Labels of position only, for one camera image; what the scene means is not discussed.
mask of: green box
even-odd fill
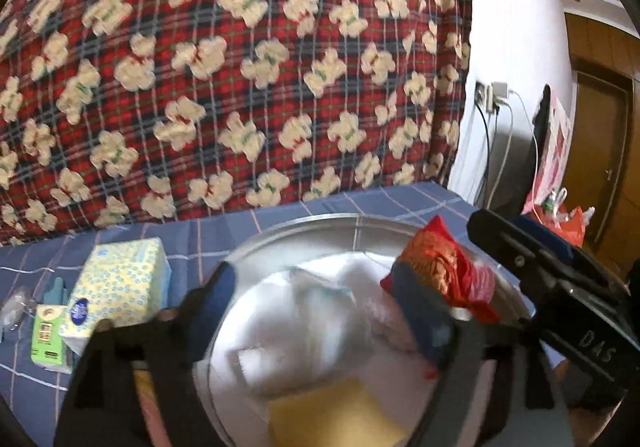
[[[66,306],[38,304],[31,335],[31,360],[49,371],[71,373],[73,358],[71,349],[60,337],[60,325]]]

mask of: white cable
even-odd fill
[[[507,163],[507,157],[509,156],[509,150],[511,148],[511,137],[513,136],[513,109],[506,102],[501,102],[501,106],[505,106],[509,109],[511,113],[511,125],[509,126],[509,138],[507,139],[507,149],[504,151],[504,157],[502,158],[502,163],[500,164],[500,170],[498,170],[498,175],[494,182],[494,187],[491,189],[491,194],[489,194],[489,199],[486,202],[486,208],[491,208],[491,202],[494,200],[495,191],[498,188],[498,183],[500,183],[500,178],[502,177],[502,172],[504,171],[504,165]]]
[[[536,178],[538,177],[538,140],[536,140],[536,132],[533,130],[533,123],[531,122],[531,119],[529,118],[529,113],[527,112],[527,107],[524,105],[524,100],[522,99],[522,97],[520,96],[520,94],[517,91],[513,91],[513,90],[509,90],[509,94],[514,94],[518,97],[520,104],[522,105],[522,109],[524,110],[524,114],[527,117],[527,122],[529,122],[529,128],[531,130],[531,136],[533,136],[533,144],[536,148],[536,169],[533,173],[533,183],[531,185],[531,203],[533,205],[533,214],[535,215],[536,219],[540,222],[541,225],[544,225],[544,223],[542,223],[542,220],[540,219],[540,216],[538,215],[538,213],[536,212],[536,193],[534,192],[536,189]]]

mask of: yellow sponge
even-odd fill
[[[358,378],[269,403],[274,447],[393,447],[406,432]]]

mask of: white wall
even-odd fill
[[[510,89],[523,97],[532,118],[545,84],[551,86],[566,112],[570,112],[572,72],[560,0],[473,0],[470,37],[472,49],[462,137],[449,189],[473,203],[486,163],[484,126],[473,103],[476,80],[485,84],[508,82]],[[518,177],[531,141],[530,128],[517,97],[512,96],[510,104],[515,118],[514,141],[503,174],[506,183],[509,178]],[[508,110],[502,109],[498,133],[506,135],[509,122]],[[492,116],[490,137],[493,137],[493,128]],[[497,169],[503,155],[500,148],[494,150],[492,170]],[[508,199],[509,193],[503,191],[498,190],[494,206]]]

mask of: blue oval logo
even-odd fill
[[[86,321],[87,315],[89,315],[89,301],[83,297],[71,306],[71,322],[79,326]]]

